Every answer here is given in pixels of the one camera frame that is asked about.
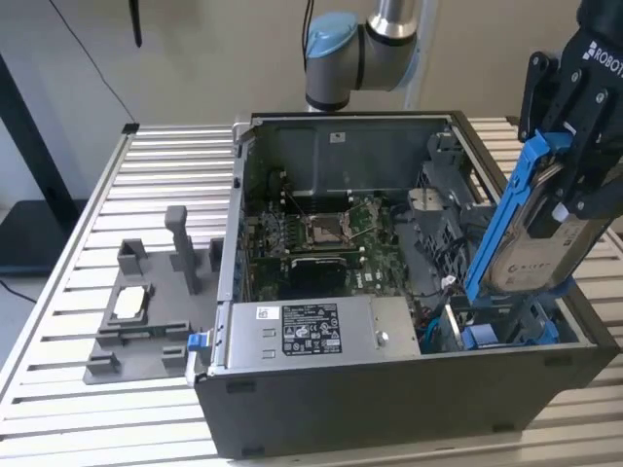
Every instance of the black stand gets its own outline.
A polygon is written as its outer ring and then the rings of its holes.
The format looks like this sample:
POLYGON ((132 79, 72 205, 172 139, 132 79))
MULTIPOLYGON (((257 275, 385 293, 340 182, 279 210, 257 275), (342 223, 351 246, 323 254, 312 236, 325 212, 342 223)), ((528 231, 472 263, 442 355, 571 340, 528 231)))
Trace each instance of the black stand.
POLYGON ((45 201, 18 202, 0 225, 0 274, 49 274, 80 216, 0 54, 0 117, 45 201))

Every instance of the black cable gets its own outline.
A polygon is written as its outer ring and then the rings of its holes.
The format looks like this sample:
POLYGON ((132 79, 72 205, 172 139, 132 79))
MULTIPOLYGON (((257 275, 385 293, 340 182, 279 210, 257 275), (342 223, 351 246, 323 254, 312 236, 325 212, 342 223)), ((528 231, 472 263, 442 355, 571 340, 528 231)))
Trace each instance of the black cable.
POLYGON ((8 285, 4 282, 4 280, 0 280, 0 285, 2 285, 2 286, 3 286, 6 290, 7 290, 7 292, 9 292, 10 294, 15 295, 16 297, 20 297, 21 299, 28 300, 29 302, 31 302, 31 303, 33 303, 33 304, 36 304, 36 303, 37 303, 37 301, 36 301, 36 300, 31 299, 31 298, 30 298, 30 297, 28 297, 27 295, 23 295, 23 294, 21 294, 20 292, 16 292, 15 290, 13 290, 11 287, 9 287, 9 286, 8 286, 8 285))
POLYGON ((102 74, 101 70, 99 69, 99 67, 97 66, 97 63, 95 63, 95 60, 93 60, 93 57, 91 56, 91 54, 89 54, 89 51, 87 51, 87 48, 85 47, 85 45, 82 43, 82 41, 78 38, 78 36, 76 35, 76 33, 74 32, 74 30, 71 28, 71 26, 69 25, 69 23, 67 22, 67 20, 65 19, 65 17, 62 15, 62 13, 60 12, 60 10, 58 9, 58 7, 56 6, 54 0, 48 0, 48 2, 50 2, 50 5, 52 5, 52 8, 55 9, 56 13, 58 14, 58 16, 60 17, 60 19, 62 20, 62 22, 65 24, 65 27, 67 28, 67 30, 71 33, 72 36, 74 36, 74 39, 76 40, 76 42, 78 43, 78 45, 82 48, 82 50, 84 51, 84 53, 87 55, 87 57, 89 58, 89 60, 91 61, 93 67, 95 68, 95 71, 97 71, 97 74, 99 75, 99 78, 101 79, 102 83, 106 86, 106 88, 108 88, 108 90, 110 90, 112 92, 112 94, 117 98, 117 100, 119 101, 119 103, 121 104, 121 106, 124 108, 124 110, 126 111, 126 113, 128 114, 129 118, 132 120, 132 122, 135 124, 136 123, 136 119, 134 118, 134 115, 131 113, 130 110, 128 110, 128 107, 126 107, 126 104, 124 104, 124 101, 121 100, 121 97, 119 97, 117 95, 117 93, 115 92, 115 90, 112 89, 112 87, 108 84, 108 82, 106 81, 106 79, 104 78, 104 75, 102 74))
POLYGON ((418 299, 429 299, 430 297, 434 297, 435 295, 439 295, 443 293, 444 289, 436 290, 435 292, 431 292, 430 294, 414 294, 414 297, 418 299))
POLYGON ((305 15, 303 16, 303 30, 301 32, 301 48, 303 52, 303 69, 308 69, 308 39, 310 37, 310 25, 312 24, 314 0, 308 0, 308 4, 305 8, 305 15))
POLYGON ((466 242, 467 242, 467 238, 465 238, 464 236, 460 236, 459 238, 455 238, 450 243, 448 243, 446 246, 444 246, 441 250, 439 250, 439 251, 437 251, 437 253, 435 253, 435 258, 434 258, 435 261, 440 260, 441 258, 444 257, 444 255, 447 255, 451 251, 454 251, 455 249, 457 249, 458 247, 462 246, 466 242))

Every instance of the blue cable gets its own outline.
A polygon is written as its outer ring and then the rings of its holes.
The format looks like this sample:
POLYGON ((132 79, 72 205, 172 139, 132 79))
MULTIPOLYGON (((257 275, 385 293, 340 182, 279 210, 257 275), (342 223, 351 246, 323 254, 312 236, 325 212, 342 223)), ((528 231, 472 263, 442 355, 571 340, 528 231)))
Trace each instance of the blue cable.
POLYGON ((433 318, 426 326, 426 332, 424 333, 424 339, 422 343, 422 351, 428 349, 428 345, 430 344, 430 338, 432 337, 432 332, 435 330, 437 325, 439 324, 439 318, 433 318))

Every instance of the gray post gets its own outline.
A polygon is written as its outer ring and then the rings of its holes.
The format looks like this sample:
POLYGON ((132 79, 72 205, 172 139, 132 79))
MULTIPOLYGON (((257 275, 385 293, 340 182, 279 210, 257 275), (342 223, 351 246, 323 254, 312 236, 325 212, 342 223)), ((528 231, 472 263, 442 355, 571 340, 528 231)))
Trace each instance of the gray post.
POLYGON ((165 214, 165 227, 173 233, 176 251, 171 255, 173 268, 184 272, 188 293, 196 295, 199 292, 199 279, 195 273, 193 241, 186 234, 186 216, 186 206, 169 206, 165 214))

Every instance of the sticker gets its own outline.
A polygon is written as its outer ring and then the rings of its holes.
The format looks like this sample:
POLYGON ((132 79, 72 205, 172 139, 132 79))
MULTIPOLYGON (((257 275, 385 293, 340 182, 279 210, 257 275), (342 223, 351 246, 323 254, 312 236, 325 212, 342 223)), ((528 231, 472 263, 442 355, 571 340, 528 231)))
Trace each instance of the sticker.
POLYGON ((281 311, 285 355, 342 353, 336 304, 284 305, 281 311))
POLYGON ((279 319, 279 306, 258 306, 257 319, 279 319))

